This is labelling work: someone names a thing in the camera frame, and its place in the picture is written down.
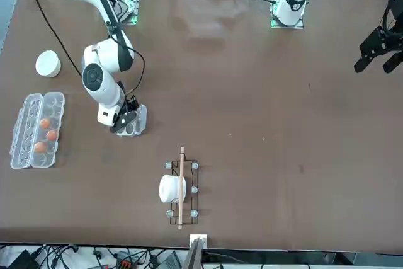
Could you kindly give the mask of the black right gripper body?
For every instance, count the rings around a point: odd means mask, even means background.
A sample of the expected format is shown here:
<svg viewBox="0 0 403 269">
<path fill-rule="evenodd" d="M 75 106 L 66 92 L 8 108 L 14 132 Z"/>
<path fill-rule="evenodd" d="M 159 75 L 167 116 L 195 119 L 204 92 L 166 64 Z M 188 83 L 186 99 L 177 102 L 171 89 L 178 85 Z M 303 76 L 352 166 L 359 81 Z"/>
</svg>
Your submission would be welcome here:
<svg viewBox="0 0 403 269">
<path fill-rule="evenodd" d="M 117 116 L 115 124 L 110 127 L 110 132 L 114 134 L 134 134 L 135 123 L 137 121 L 137 111 L 126 111 L 122 108 Z"/>
</svg>

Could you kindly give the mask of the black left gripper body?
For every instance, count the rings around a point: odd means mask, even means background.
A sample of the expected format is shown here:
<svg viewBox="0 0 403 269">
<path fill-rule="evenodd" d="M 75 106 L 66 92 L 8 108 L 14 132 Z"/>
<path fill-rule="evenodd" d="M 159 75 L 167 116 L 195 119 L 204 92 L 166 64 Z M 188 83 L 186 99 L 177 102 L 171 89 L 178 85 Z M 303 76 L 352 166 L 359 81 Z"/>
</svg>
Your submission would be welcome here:
<svg viewBox="0 0 403 269">
<path fill-rule="evenodd" d="M 389 13 L 392 13 L 395 21 L 392 28 L 387 24 Z M 388 0 L 382 18 L 382 28 L 391 45 L 398 47 L 402 45 L 402 0 Z"/>
</svg>

